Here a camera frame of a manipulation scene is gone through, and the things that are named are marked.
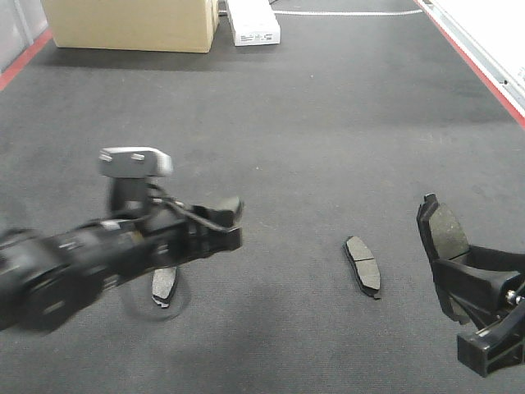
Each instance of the cardboard box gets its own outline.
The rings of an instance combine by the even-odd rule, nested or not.
[[[217,0],[42,0],[55,44],[66,48],[207,53]]]

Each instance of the brake pad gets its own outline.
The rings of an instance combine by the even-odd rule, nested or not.
[[[379,295],[381,275],[376,259],[370,249],[357,236],[351,236],[346,240],[343,248],[354,270],[361,291],[367,296],[379,300],[381,298]]]

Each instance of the white wall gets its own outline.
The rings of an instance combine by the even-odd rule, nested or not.
[[[0,0],[0,72],[47,26],[39,0]]]
[[[433,0],[525,89],[525,0]]]

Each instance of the red stripe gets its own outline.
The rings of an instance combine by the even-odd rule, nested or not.
[[[36,56],[52,38],[51,30],[45,30],[8,68],[0,75],[0,92],[3,91],[20,71]]]
[[[443,30],[443,28],[440,26],[440,24],[434,19],[434,17],[427,12],[423,8],[423,10],[426,12],[428,17],[434,22],[434,25],[440,30],[440,32],[445,36],[445,38],[449,41],[450,45],[454,47],[457,53],[463,58],[463,60],[470,66],[472,71],[477,75],[477,77],[482,80],[483,84],[492,92],[492,94],[495,95],[495,97],[500,101],[501,105],[504,106],[504,108],[510,113],[510,115],[516,120],[516,122],[525,129],[525,117],[519,112],[519,110],[500,92],[500,90],[492,83],[491,80],[487,78],[485,73],[480,70],[480,68],[476,65],[476,63],[470,58],[469,55],[467,55],[460,47],[459,45],[454,41],[452,37],[449,36],[449,34]]]

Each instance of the gray carpet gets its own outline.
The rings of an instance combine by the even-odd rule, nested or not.
[[[280,0],[402,11],[409,0]],[[190,203],[246,202],[244,246],[181,269],[173,309],[148,278],[46,337],[0,334],[2,393],[521,392],[456,361],[415,216],[436,192],[471,242],[523,250],[525,135],[424,14],[278,16],[282,43],[208,55],[57,49],[0,93],[0,209],[46,234],[104,215],[98,150],[170,154]],[[342,253],[376,255],[383,299]]]

